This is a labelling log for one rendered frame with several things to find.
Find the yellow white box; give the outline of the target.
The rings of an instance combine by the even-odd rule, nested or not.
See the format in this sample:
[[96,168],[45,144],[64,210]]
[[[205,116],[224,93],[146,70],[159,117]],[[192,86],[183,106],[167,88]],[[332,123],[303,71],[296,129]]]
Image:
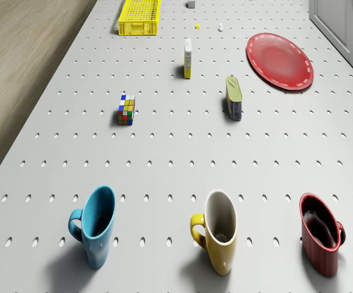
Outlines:
[[191,39],[185,39],[185,52],[184,52],[184,78],[190,79],[191,78],[191,52],[192,52],[192,45]]

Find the red plate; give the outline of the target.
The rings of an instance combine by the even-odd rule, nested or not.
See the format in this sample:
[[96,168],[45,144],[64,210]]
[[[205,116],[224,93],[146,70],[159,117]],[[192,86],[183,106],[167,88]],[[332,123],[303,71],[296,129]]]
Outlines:
[[288,39],[259,33],[246,45],[253,69],[266,81],[286,90],[302,90],[313,82],[313,67],[302,49]]

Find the red mug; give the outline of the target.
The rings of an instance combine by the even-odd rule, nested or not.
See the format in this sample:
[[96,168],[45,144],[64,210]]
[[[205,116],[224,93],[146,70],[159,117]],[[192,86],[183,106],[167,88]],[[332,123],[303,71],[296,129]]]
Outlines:
[[321,274],[332,277],[338,269],[338,249],[346,240],[343,225],[318,196],[305,193],[299,202],[302,244],[310,262]]

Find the flat-sided can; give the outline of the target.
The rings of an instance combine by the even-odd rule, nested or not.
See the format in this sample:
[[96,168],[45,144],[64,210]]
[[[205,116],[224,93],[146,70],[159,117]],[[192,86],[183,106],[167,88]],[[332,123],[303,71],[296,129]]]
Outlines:
[[235,76],[226,77],[226,103],[229,117],[240,121],[242,115],[242,94],[238,80]]

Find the blue mug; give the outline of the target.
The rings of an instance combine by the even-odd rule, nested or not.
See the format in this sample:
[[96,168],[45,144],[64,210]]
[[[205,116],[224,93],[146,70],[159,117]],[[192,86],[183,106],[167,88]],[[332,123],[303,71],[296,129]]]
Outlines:
[[84,208],[75,209],[70,215],[68,230],[84,244],[92,269],[100,268],[107,259],[114,218],[115,194],[109,186],[98,187]]

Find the yellow basket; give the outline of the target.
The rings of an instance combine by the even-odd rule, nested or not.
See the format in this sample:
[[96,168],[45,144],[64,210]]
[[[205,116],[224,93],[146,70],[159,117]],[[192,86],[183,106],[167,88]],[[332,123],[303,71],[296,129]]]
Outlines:
[[118,20],[119,35],[156,35],[161,0],[125,0]]

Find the puzzle cube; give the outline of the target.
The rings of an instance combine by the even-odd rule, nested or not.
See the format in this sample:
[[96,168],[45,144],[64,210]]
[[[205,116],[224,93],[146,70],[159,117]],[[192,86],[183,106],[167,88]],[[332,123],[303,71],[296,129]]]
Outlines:
[[132,125],[135,113],[135,95],[122,95],[118,107],[118,124]]

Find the yellow mug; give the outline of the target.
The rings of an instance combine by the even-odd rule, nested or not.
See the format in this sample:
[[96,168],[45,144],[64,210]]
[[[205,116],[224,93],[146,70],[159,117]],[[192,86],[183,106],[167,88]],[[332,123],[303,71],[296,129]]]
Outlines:
[[226,275],[232,268],[237,246],[238,220],[230,196],[216,189],[209,193],[203,214],[190,219],[194,241],[207,251],[215,271]]

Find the white cabinet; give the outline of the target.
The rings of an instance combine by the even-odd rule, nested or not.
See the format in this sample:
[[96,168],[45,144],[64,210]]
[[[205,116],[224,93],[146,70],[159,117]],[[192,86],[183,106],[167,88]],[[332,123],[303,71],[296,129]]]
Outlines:
[[353,0],[309,0],[309,18],[353,67]]

